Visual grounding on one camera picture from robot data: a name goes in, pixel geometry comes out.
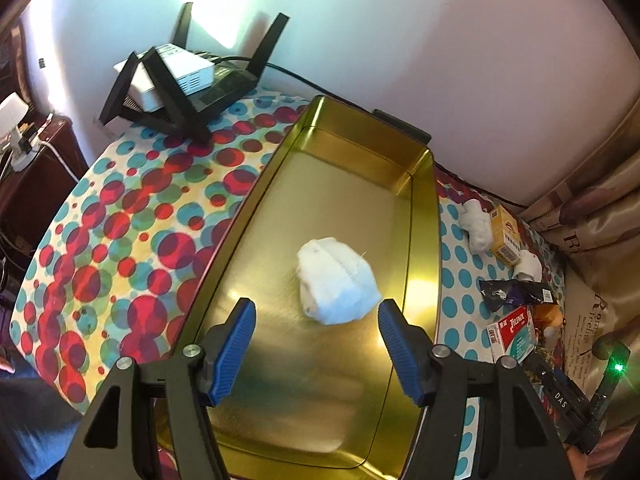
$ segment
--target rolled white cloth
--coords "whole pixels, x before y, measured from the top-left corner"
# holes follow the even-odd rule
[[[467,200],[460,214],[460,227],[469,233],[469,251],[481,254],[494,244],[494,232],[491,229],[491,216],[482,211],[480,202],[475,198]]]
[[[371,266],[335,238],[300,248],[298,277],[305,314],[325,325],[361,319],[382,300]]]
[[[513,275],[523,282],[541,282],[542,264],[539,258],[526,249],[520,250],[520,261],[513,269]]]

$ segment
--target blue gripper pad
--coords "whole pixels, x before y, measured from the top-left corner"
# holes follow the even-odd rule
[[[432,346],[429,336],[422,328],[407,323],[394,300],[380,303],[378,327],[404,394],[423,406],[430,378],[426,367]]]
[[[210,406],[217,406],[231,393],[242,359],[255,329],[255,305],[240,298],[222,325],[209,329],[202,341],[205,359],[198,376],[198,390]]]

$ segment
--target wifi router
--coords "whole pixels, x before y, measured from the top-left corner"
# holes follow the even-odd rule
[[[171,43],[159,46],[156,50],[185,95],[209,88],[213,83],[212,62]],[[126,62],[127,60],[124,60],[114,65],[114,70],[117,73],[122,72]],[[158,92],[141,64],[136,68],[131,80],[129,96],[145,112],[155,112],[162,108]]]
[[[186,46],[191,5],[188,3],[182,8],[172,41],[172,46],[180,49]],[[184,88],[184,83],[180,82],[181,76],[171,70],[172,57],[162,52],[166,45],[152,47],[141,57],[132,52],[129,59],[120,64],[120,73],[102,108],[100,122],[106,124],[119,116],[167,135],[180,135],[209,143],[211,134],[207,124],[257,87],[288,21],[288,16],[282,13],[277,15],[245,69],[230,62],[216,62],[215,56],[203,53],[214,65],[213,81],[206,88],[193,93],[189,86]],[[147,104],[142,96],[135,95],[136,85],[132,83],[140,64],[153,84],[154,98],[162,104],[155,111],[145,110],[152,104]]]

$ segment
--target white wall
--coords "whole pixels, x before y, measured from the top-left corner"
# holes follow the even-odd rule
[[[34,0],[26,11],[38,96],[50,93],[45,57],[87,159],[109,142],[95,117],[111,67],[166,42],[184,1]],[[574,168],[640,91],[640,61],[600,0],[194,1],[190,48],[251,53],[284,12],[274,62],[420,126],[439,162],[520,202]]]

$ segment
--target metal screw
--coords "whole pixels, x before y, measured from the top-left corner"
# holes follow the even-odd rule
[[[500,358],[500,364],[507,368],[508,370],[513,370],[516,366],[518,366],[518,362],[516,359],[511,357],[510,355],[505,355]]]
[[[116,366],[120,370],[126,370],[127,368],[131,368],[133,364],[133,359],[131,357],[121,357],[116,361]]]
[[[186,357],[196,357],[200,353],[198,345],[187,345],[182,349],[182,354]]]
[[[451,355],[451,350],[448,346],[444,345],[436,345],[431,349],[431,353],[439,357],[440,359],[444,359],[445,357],[449,357]]]

